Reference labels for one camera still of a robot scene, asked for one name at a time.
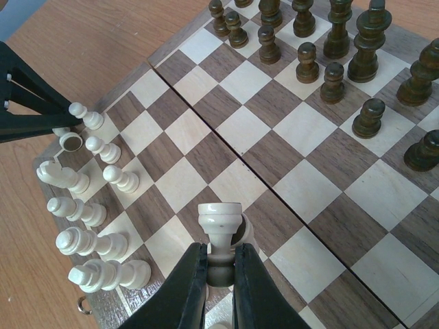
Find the dark chess piece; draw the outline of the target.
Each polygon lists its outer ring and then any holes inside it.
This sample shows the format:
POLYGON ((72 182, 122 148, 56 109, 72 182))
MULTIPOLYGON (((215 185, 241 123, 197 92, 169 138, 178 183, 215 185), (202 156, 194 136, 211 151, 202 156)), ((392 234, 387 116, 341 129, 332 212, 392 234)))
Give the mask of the dark chess piece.
POLYGON ((405 164, 414 171, 425 172, 438 164, 438 130, 426 133, 404 154, 405 164))
POLYGON ((259 10, 263 25, 275 28, 282 23, 283 17, 280 10, 280 2, 280 0, 260 0, 259 10))
POLYGON ((213 17, 213 29, 215 34, 220 37, 229 35, 230 30, 226 26, 222 2, 220 0, 211 0, 209 2, 209 12, 213 17))
POLYGON ((397 99, 407 106, 420 106, 432 94, 432 82, 438 79, 438 38, 431 41, 410 67, 411 77, 397 90, 397 99))

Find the white chess king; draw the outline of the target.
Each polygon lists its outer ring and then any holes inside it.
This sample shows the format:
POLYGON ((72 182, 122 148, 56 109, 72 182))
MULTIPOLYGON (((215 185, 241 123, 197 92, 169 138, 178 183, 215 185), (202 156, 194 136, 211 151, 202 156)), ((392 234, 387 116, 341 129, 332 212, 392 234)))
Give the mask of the white chess king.
POLYGON ((150 281, 151 274, 151 267, 144 260, 121 264, 116 260, 90 259, 83 265, 74 266, 68 279, 83 292, 95 293, 100 290, 111 291, 118 286, 130 290, 140 289, 150 281))

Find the white chess pawn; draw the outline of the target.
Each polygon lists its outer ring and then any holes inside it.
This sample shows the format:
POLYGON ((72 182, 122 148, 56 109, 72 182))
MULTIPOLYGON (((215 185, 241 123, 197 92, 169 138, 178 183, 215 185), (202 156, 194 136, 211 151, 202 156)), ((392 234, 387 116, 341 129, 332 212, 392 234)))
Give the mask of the white chess pawn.
POLYGON ((235 249, 252 244, 260 250, 254 228, 237 202, 203 203, 198 205, 198 223, 209 236, 207 284, 224 288, 234 284, 235 249))

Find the white chess knight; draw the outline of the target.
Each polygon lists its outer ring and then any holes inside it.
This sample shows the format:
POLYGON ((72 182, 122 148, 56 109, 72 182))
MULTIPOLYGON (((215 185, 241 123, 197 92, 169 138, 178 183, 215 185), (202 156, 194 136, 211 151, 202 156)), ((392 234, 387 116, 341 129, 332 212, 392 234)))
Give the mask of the white chess knight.
POLYGON ((48 160, 36 169, 38 178, 47 184, 58 188, 67 188, 75 194, 83 193, 89 186, 90 178, 77 173, 70 167, 62 167, 59 162, 48 160))

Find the white chess rook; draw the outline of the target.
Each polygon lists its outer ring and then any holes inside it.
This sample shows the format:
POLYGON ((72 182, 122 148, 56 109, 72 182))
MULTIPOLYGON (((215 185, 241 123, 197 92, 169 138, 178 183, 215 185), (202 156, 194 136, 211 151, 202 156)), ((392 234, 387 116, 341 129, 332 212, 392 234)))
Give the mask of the white chess rook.
POLYGON ((52 131, 59 137, 59 144, 64 151, 73 152, 81 148, 83 144, 81 136, 72 132, 69 127, 54 128, 52 131))

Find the white chess queen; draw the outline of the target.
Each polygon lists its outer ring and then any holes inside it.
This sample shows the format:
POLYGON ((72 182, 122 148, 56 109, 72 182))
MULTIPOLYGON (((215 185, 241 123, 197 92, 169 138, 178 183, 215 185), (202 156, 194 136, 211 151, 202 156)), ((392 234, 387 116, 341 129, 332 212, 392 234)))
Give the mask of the white chess queen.
POLYGON ((97 252, 105 260, 119 260, 128 250, 128 240, 120 233, 99 237, 92 230, 70 227, 56 237, 56 247, 67 256, 73 254, 88 256, 97 252))

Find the white chess piece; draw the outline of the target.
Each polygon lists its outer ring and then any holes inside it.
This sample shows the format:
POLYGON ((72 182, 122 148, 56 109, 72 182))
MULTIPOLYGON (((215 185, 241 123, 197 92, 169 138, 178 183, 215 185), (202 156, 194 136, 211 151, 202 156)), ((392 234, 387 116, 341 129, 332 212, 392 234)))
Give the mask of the white chess piece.
POLYGON ((123 193, 133 193, 139 187, 138 175, 131 171, 122 171, 115 165, 108 165, 103 170, 103 177, 123 193))
POLYGON ((105 143, 101 138, 90 136, 85 143, 86 148, 94 154, 98 154, 101 160, 107 164, 115 164, 121 157, 121 149, 114 143, 105 143))
POLYGON ((70 104, 69 113, 83 120, 84 125, 90 130, 98 130, 104 123, 104 117, 100 113, 88 111, 87 107, 79 102, 70 104))

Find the dark chess pawn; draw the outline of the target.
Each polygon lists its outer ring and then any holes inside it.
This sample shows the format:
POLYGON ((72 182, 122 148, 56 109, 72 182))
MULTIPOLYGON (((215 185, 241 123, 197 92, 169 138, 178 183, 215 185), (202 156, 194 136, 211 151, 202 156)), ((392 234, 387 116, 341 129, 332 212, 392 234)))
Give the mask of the dark chess pawn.
POLYGON ((231 11, 225 15, 225 22, 228 30, 228 40, 234 49, 240 49, 248 44, 247 32, 241 27, 241 19, 236 11, 231 11))
POLYGON ((275 43, 274 28, 270 25, 262 25, 258 30, 260 61, 264 64, 274 64, 281 58, 281 50, 275 43))

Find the white chess bishop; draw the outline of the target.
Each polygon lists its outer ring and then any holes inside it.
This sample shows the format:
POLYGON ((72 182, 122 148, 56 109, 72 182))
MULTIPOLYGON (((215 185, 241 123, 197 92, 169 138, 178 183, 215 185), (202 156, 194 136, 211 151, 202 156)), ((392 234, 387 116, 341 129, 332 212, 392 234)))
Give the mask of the white chess bishop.
POLYGON ((68 197, 52 197, 47 202, 47 210, 57 217, 65 217, 69 221, 82 220, 87 226, 97 227, 106 219, 106 208, 100 204, 87 206, 81 199, 68 197))

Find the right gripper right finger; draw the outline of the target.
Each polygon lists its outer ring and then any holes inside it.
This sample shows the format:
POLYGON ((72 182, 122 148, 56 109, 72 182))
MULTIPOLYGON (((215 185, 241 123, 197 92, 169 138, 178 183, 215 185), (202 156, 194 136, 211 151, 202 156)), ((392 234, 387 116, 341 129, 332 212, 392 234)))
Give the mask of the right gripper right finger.
POLYGON ((249 243, 235 250, 234 328, 308 328, 249 243))

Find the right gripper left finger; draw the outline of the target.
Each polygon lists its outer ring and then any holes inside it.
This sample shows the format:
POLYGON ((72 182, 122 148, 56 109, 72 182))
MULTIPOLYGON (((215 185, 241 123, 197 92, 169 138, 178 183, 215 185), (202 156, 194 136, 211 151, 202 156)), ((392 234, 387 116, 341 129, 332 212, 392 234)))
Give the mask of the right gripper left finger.
POLYGON ((203 328, 207 245, 192 243, 160 289, 121 328, 203 328))

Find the wooden chess board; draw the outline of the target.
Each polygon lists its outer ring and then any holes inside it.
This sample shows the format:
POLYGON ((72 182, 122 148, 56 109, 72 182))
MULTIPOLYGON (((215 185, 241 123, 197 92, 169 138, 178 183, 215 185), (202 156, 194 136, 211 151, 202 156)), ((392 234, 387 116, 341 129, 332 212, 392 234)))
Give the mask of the wooden chess board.
POLYGON ((258 5, 238 9, 248 44, 233 49, 204 10, 127 76, 94 111, 136 173, 125 194, 105 181, 100 157, 52 143, 48 160, 87 175, 80 208, 106 207, 98 236, 125 234, 123 263, 146 260, 142 289, 88 296, 100 328, 117 328, 160 288, 193 242, 207 243, 198 205, 238 202, 259 255, 287 301, 313 328, 438 327, 438 170, 403 157, 438 128, 438 92, 421 106, 396 92, 427 40, 397 25, 377 50, 366 83, 344 80, 341 102, 320 98, 323 78, 296 78, 302 39, 282 1, 281 59, 259 59, 258 5))

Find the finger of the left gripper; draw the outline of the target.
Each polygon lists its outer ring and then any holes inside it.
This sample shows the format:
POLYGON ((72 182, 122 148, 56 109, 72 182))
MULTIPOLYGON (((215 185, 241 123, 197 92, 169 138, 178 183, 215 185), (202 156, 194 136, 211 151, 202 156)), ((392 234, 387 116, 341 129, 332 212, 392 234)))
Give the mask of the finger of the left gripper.
POLYGON ((51 134, 81 120, 71 102, 50 86, 7 44, 1 42, 1 142, 51 134))

